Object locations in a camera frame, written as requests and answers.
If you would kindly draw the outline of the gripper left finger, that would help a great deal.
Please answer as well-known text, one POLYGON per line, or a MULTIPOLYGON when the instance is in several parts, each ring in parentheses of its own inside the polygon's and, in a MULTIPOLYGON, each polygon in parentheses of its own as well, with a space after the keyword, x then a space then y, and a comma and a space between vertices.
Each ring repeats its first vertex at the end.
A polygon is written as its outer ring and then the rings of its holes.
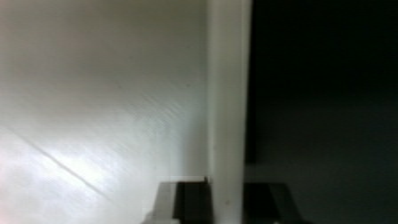
POLYGON ((162 182, 153 210, 140 224, 213 224, 208 179, 162 182))

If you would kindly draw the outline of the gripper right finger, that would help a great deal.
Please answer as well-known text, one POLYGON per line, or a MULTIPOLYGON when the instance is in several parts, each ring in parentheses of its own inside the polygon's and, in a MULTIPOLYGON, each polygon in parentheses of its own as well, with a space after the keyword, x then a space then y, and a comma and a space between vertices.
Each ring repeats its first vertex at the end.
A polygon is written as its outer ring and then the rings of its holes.
POLYGON ((311 224, 300 215, 286 184, 245 184, 243 224, 311 224))

